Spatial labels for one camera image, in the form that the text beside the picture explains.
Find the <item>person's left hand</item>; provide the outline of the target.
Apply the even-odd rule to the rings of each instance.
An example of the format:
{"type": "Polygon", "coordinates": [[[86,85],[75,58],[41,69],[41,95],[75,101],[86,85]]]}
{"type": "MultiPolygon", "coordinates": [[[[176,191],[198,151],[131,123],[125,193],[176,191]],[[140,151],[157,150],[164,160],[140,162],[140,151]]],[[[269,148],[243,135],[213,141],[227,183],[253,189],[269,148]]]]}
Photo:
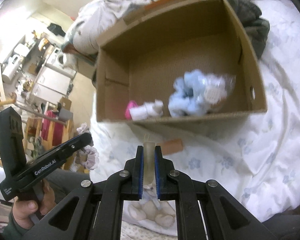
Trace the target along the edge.
{"type": "Polygon", "coordinates": [[[30,219],[30,215],[39,211],[41,215],[46,215],[55,206],[55,193],[50,187],[49,182],[43,179],[44,198],[40,205],[34,200],[21,201],[17,199],[12,208],[12,215],[15,222],[23,229],[29,230],[34,226],[34,222],[30,219]]]}

